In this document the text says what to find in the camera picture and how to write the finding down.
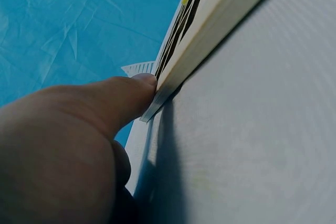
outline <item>blue cloth background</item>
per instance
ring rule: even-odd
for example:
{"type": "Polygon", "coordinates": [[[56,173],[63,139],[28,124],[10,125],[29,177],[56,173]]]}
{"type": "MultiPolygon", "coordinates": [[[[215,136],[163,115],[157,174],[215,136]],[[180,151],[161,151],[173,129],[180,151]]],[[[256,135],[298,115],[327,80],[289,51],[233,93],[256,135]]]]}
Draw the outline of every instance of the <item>blue cloth background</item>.
{"type": "MultiPolygon", "coordinates": [[[[179,1],[0,0],[0,106],[155,60],[179,1]]],[[[124,146],[130,128],[115,138],[124,146]]]]}

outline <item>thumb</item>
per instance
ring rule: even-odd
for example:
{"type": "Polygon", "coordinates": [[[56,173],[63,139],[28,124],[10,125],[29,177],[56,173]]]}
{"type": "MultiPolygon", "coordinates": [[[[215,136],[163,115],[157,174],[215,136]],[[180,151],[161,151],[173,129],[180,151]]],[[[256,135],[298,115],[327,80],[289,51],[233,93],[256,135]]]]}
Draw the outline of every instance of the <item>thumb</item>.
{"type": "Polygon", "coordinates": [[[112,77],[85,85],[91,97],[92,114],[99,120],[97,126],[108,137],[117,132],[132,120],[141,116],[153,100],[156,88],[156,77],[142,73],[133,78],[112,77]]]}

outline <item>hand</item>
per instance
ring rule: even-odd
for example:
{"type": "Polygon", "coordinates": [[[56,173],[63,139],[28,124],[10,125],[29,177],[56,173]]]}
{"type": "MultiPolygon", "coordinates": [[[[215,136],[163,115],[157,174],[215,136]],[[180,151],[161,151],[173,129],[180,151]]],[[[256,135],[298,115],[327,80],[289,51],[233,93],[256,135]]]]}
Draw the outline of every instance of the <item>hand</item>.
{"type": "Polygon", "coordinates": [[[130,177],[118,130],[151,103],[151,74],[56,86],[0,110],[0,223],[107,223],[130,177]]]}

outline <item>finger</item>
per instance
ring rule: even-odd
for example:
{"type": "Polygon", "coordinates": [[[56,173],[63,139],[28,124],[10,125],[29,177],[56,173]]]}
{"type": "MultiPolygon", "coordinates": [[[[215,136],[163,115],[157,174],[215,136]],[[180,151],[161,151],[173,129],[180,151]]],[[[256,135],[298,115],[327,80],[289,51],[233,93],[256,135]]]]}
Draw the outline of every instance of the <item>finger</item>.
{"type": "Polygon", "coordinates": [[[117,187],[124,187],[131,176],[131,164],[125,149],[117,141],[111,142],[116,171],[117,187]]]}
{"type": "Polygon", "coordinates": [[[91,109],[109,137],[141,116],[153,100],[155,87],[156,77],[147,73],[133,78],[112,77],[84,86],[91,96],[91,109]]]}

